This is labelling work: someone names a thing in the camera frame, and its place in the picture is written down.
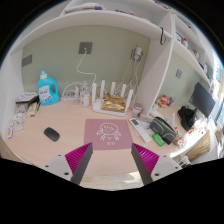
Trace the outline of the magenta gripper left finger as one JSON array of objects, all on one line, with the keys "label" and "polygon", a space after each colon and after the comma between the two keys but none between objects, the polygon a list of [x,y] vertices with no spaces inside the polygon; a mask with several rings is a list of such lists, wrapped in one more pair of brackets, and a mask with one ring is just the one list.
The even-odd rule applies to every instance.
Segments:
[{"label": "magenta gripper left finger", "polygon": [[92,144],[85,144],[65,155],[66,161],[72,171],[71,182],[79,185],[93,154]]}]

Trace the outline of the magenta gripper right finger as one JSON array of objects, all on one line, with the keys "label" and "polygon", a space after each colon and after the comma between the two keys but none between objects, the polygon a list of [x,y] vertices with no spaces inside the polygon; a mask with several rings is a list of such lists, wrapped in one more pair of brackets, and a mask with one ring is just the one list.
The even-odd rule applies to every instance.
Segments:
[{"label": "magenta gripper right finger", "polygon": [[143,184],[148,185],[152,183],[153,180],[151,174],[159,160],[159,155],[136,143],[132,144],[131,154],[134,158]]}]

